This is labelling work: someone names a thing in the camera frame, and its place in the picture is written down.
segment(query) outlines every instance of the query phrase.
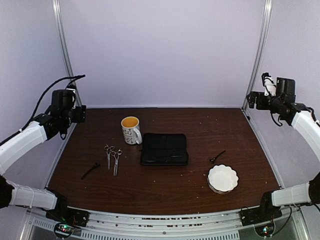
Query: white mug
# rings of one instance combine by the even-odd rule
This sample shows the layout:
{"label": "white mug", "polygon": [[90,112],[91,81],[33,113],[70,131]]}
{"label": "white mug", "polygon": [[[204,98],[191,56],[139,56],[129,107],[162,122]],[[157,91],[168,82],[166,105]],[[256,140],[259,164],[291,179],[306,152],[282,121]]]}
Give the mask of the white mug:
{"label": "white mug", "polygon": [[135,116],[127,116],[121,121],[124,141],[127,144],[142,144],[140,122]]}

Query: silver scissors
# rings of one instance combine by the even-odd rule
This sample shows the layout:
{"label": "silver scissors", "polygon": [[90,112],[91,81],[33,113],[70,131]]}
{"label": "silver scissors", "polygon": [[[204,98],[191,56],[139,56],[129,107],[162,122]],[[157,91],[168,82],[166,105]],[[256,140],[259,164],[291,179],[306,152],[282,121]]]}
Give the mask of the silver scissors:
{"label": "silver scissors", "polygon": [[115,159],[113,176],[117,176],[117,175],[118,175],[118,162],[119,162],[119,157],[120,157],[120,155],[121,155],[122,153],[123,153],[123,152],[122,152],[121,148],[118,150],[118,152],[111,151],[111,156],[113,156],[114,159]]}
{"label": "silver scissors", "polygon": [[104,150],[106,151],[106,159],[108,161],[108,169],[110,170],[110,154],[115,149],[114,146],[108,146],[108,144],[105,145]]}

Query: wooden table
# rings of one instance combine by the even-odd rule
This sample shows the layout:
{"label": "wooden table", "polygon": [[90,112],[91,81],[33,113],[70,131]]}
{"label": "wooden table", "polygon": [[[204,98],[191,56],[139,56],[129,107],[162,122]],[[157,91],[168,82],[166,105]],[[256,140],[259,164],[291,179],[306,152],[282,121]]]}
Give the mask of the wooden table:
{"label": "wooden table", "polygon": [[[121,120],[140,119],[142,133],[181,133],[187,137],[188,166],[140,165],[141,145],[124,142]],[[118,176],[108,170],[105,144],[122,148]],[[209,189],[209,159],[226,153],[216,164],[237,171],[238,186],[230,193]],[[101,167],[84,180],[95,163]],[[66,196],[69,206],[95,211],[173,215],[212,213],[257,206],[264,192],[278,189],[266,156],[240,109],[128,108],[88,109],[55,169],[50,189]]]}

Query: black case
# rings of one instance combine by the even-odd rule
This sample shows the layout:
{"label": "black case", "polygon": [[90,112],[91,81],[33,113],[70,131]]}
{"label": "black case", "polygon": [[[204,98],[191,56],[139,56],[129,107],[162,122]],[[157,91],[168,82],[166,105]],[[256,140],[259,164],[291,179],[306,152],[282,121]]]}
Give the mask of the black case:
{"label": "black case", "polygon": [[188,165],[187,138],[184,134],[145,133],[140,164],[143,166]]}

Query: scalloped bowl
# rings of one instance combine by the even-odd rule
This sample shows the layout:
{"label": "scalloped bowl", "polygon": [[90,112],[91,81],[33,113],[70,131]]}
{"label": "scalloped bowl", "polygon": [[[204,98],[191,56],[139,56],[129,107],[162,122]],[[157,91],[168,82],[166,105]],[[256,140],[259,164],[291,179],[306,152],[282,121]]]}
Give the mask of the scalloped bowl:
{"label": "scalloped bowl", "polygon": [[217,194],[231,192],[238,185],[237,172],[230,166],[215,165],[207,177],[209,188]]}

